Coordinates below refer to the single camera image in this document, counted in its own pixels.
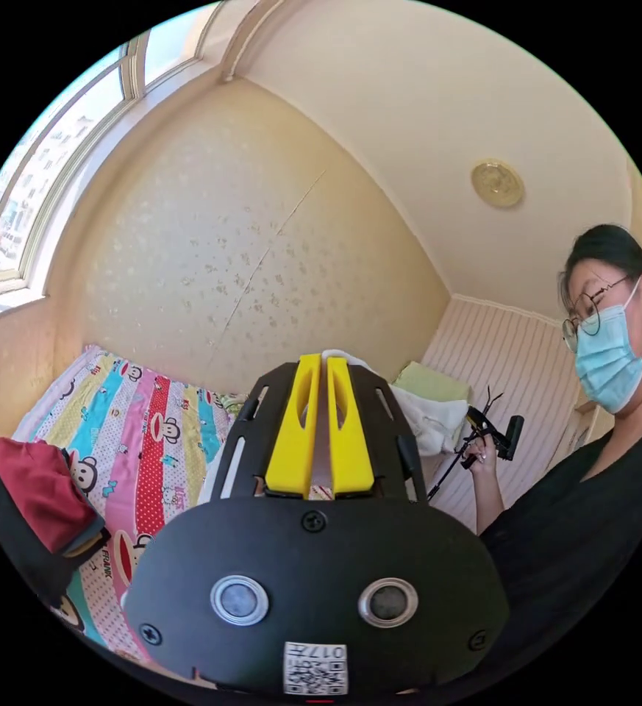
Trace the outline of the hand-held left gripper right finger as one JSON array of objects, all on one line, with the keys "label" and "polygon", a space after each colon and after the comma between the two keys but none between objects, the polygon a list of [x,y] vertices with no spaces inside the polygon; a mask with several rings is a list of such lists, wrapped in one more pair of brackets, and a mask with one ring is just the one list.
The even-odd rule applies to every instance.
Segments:
[{"label": "hand-held left gripper right finger", "polygon": [[349,364],[327,358],[329,468],[335,495],[366,495],[374,485]]}]

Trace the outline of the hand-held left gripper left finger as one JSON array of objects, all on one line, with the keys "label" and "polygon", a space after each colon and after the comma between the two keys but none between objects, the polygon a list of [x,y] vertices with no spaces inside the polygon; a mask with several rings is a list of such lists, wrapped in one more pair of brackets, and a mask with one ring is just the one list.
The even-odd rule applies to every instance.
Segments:
[{"label": "hand-held left gripper left finger", "polygon": [[318,420],[321,355],[299,358],[265,473],[266,490],[306,499],[310,492]]}]

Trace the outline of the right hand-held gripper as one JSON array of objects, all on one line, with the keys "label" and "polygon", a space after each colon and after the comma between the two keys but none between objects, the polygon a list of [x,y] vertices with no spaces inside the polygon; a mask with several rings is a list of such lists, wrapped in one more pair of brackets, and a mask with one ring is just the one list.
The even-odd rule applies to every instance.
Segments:
[{"label": "right hand-held gripper", "polygon": [[477,438],[490,435],[496,447],[496,454],[499,459],[511,461],[511,437],[503,434],[488,420],[486,414],[475,407],[469,406],[466,414],[466,421],[470,426],[469,434],[463,439],[461,447],[461,466],[470,469],[474,463],[474,458],[466,456],[468,446]]}]

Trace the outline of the person's right hand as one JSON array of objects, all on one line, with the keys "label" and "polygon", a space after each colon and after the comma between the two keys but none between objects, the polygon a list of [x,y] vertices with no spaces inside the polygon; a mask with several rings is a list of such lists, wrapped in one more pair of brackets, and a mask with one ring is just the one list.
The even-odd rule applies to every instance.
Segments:
[{"label": "person's right hand", "polygon": [[465,452],[465,460],[471,461],[469,471],[474,480],[496,479],[496,447],[491,435],[476,438]]}]

